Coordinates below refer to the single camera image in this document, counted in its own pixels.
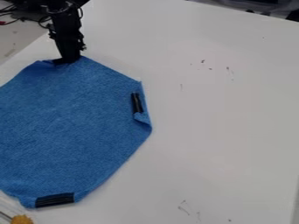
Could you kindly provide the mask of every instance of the scratch mark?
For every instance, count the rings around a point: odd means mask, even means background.
[[[10,49],[10,50],[4,55],[4,57],[5,57],[5,58],[10,57],[15,51],[16,51],[16,49]]]
[[[182,212],[184,212],[184,213],[190,215],[190,214],[189,214],[183,207],[181,207],[181,206],[178,207],[178,210],[181,210]]]
[[[198,215],[198,220],[201,221],[201,219],[200,219],[200,212],[197,212],[197,215]]]

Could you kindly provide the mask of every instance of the microfiber cloth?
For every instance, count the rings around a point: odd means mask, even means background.
[[[77,202],[150,132],[141,82],[86,57],[37,61],[0,87],[0,190],[29,208]]]

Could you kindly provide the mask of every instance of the black tag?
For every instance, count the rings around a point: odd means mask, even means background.
[[[133,93],[131,95],[132,104],[133,104],[133,113],[143,113],[143,105],[140,101],[139,94]]]
[[[35,207],[53,207],[70,203],[74,203],[73,192],[40,197],[35,201]]]

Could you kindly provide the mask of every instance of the dirt speck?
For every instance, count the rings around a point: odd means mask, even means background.
[[[5,57],[5,58],[10,57],[15,51],[16,51],[16,49],[10,49],[10,50],[4,55],[4,57]]]

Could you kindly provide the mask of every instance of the table surface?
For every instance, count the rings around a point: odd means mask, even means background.
[[[11,3],[0,0],[0,9],[8,5]],[[12,21],[14,19],[7,15],[0,17],[0,20]],[[31,21],[17,21],[14,24],[2,25],[0,30],[0,65],[46,33],[46,29]]]
[[[80,203],[35,211],[40,223],[298,223],[298,23],[97,0],[82,31],[87,57],[143,81],[154,130]],[[0,82],[57,56],[45,35],[0,66]]]

